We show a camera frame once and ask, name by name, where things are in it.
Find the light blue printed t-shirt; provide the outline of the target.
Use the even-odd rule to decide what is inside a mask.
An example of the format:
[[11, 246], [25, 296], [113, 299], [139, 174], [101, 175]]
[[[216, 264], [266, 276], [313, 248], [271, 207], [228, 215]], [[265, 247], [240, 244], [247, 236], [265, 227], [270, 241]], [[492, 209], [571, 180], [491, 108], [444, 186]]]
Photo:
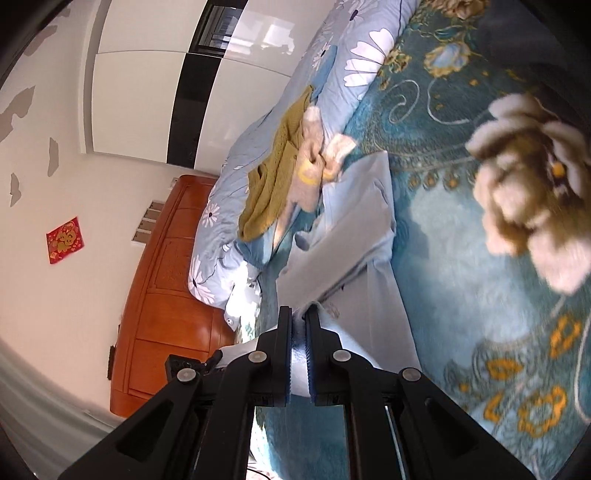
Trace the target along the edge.
[[346, 168], [322, 188], [321, 205], [310, 231], [287, 236], [287, 263], [276, 278], [277, 302], [294, 313], [291, 391], [300, 396], [308, 396], [301, 316], [309, 306], [373, 366], [394, 373], [421, 366], [391, 266], [397, 226], [387, 153]]

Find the orange wooden headboard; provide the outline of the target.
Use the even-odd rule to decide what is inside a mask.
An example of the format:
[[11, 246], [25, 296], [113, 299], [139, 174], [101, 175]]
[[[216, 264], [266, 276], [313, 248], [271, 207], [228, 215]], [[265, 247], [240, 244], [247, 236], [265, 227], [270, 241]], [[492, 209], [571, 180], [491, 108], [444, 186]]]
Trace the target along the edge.
[[223, 312], [188, 290], [197, 223], [214, 183], [179, 177], [150, 232], [109, 357], [110, 412], [117, 416], [132, 415], [167, 383], [169, 355], [204, 361], [235, 344]]

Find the olive green knit sweater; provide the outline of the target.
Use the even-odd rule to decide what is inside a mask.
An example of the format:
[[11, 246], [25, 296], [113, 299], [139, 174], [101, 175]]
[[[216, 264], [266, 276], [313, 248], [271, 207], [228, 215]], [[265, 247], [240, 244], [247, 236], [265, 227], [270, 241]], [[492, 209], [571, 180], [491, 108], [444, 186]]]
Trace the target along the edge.
[[249, 172], [249, 195], [238, 219], [238, 239], [250, 242], [266, 233], [287, 204], [287, 192], [296, 166], [297, 151], [303, 142], [303, 117], [311, 103], [314, 87], [287, 109], [276, 128], [270, 153]]

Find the cream fluffy sweater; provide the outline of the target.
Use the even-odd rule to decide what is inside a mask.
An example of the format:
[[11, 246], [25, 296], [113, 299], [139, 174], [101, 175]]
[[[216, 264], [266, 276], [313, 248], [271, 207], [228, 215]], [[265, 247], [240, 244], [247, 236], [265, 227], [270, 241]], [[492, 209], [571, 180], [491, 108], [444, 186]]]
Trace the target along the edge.
[[303, 142], [297, 151], [286, 207], [274, 228], [273, 249], [280, 245], [297, 211], [315, 212], [322, 187], [339, 177], [342, 163], [355, 147], [356, 141], [342, 133], [335, 134], [325, 143], [320, 108], [310, 106], [304, 111]]

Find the white black glossy wardrobe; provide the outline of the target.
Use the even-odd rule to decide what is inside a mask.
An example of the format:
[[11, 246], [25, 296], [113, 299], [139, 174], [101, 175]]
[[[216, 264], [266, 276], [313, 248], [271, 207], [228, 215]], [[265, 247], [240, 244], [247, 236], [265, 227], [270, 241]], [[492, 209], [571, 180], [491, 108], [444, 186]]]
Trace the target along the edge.
[[85, 150], [217, 174], [270, 111], [329, 1], [93, 1]]

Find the teal floral plush blanket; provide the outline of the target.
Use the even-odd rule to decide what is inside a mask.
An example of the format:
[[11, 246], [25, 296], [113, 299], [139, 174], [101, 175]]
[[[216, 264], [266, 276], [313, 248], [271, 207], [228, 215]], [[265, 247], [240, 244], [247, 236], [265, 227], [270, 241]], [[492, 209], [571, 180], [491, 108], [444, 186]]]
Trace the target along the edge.
[[491, 2], [420, 4], [346, 126], [349, 163], [389, 154], [392, 266], [422, 365], [537, 478], [555, 479], [590, 428], [590, 289], [555, 292], [527, 257], [491, 253], [465, 145], [493, 101], [517, 94], [583, 130], [590, 111], [481, 53]]

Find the blue daisy print duvet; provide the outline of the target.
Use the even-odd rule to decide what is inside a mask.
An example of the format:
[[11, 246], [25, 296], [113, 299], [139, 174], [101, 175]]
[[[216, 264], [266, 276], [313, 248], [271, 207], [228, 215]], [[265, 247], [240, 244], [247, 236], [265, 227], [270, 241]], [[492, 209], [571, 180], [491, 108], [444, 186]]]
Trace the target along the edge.
[[335, 2], [280, 100], [230, 147], [197, 224], [188, 289], [231, 331], [256, 321], [259, 271], [297, 213], [315, 211], [322, 184], [338, 176], [355, 146], [346, 123], [418, 6]]

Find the dark navy fleece garment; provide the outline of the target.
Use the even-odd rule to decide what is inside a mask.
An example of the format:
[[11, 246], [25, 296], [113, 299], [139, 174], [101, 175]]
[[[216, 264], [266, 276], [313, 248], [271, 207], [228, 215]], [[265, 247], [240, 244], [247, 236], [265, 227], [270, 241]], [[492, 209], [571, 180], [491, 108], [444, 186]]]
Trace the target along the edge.
[[588, 61], [523, 2], [492, 1], [479, 21], [477, 45], [489, 61], [526, 69], [571, 107], [590, 111]]

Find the wall switch panel row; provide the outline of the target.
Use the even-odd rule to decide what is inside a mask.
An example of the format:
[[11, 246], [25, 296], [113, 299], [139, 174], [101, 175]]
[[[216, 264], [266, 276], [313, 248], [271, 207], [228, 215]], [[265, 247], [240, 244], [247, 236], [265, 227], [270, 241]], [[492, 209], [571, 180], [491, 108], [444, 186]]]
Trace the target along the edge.
[[164, 208], [164, 203], [160, 201], [152, 201], [145, 210], [136, 230], [132, 237], [132, 241], [139, 244], [147, 244], [151, 233], [153, 232], [156, 222]]

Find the red fu wall decoration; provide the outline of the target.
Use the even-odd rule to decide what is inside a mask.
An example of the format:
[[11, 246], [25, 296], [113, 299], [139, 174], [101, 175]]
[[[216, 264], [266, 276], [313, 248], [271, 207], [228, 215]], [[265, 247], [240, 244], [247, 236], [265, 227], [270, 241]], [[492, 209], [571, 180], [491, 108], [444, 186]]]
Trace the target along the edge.
[[50, 265], [57, 264], [72, 253], [81, 250], [84, 247], [84, 240], [78, 218], [74, 217], [47, 233], [46, 244]]

